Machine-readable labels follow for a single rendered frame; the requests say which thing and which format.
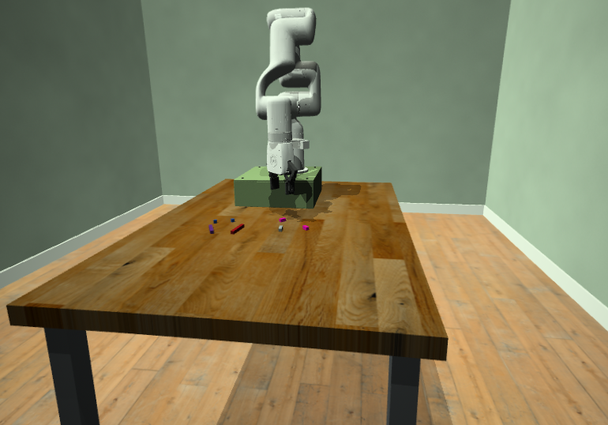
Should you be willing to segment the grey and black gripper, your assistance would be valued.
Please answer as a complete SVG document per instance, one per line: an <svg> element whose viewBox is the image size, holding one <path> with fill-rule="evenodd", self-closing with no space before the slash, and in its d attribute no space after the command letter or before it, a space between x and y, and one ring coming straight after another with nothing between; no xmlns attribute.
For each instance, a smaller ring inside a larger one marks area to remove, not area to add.
<svg viewBox="0 0 608 425"><path fill-rule="evenodd" d="M298 169L295 167L292 141L268 142L267 170L270 177L271 190L280 188L278 175L284 175L286 179L285 194L295 193L295 178Z"/></svg>

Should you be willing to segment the red rod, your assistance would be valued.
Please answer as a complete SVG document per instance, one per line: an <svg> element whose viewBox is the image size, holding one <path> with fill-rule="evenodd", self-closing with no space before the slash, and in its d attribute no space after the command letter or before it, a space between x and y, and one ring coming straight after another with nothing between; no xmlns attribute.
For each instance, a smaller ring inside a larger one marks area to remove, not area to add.
<svg viewBox="0 0 608 425"><path fill-rule="evenodd" d="M231 230L231 234L235 234L236 232L240 231L242 228L244 228L244 224L240 224L239 226L237 226L236 228L234 228L233 230Z"/></svg>

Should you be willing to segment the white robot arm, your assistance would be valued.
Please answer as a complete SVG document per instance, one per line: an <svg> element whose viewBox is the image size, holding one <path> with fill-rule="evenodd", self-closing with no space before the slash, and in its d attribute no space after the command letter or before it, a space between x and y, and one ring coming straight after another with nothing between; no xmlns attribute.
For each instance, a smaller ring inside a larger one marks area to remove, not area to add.
<svg viewBox="0 0 608 425"><path fill-rule="evenodd" d="M308 171L304 149L310 148L310 141L303 138L302 124L296 118L320 114L321 73L316 62L300 60L299 46L313 42L316 15L311 8L274 9L268 13L267 22L270 65L257 83L256 112L260 119L268 120L268 141L292 141L297 174L302 174ZM265 96L267 87L278 78L285 88L309 91Z"/></svg>

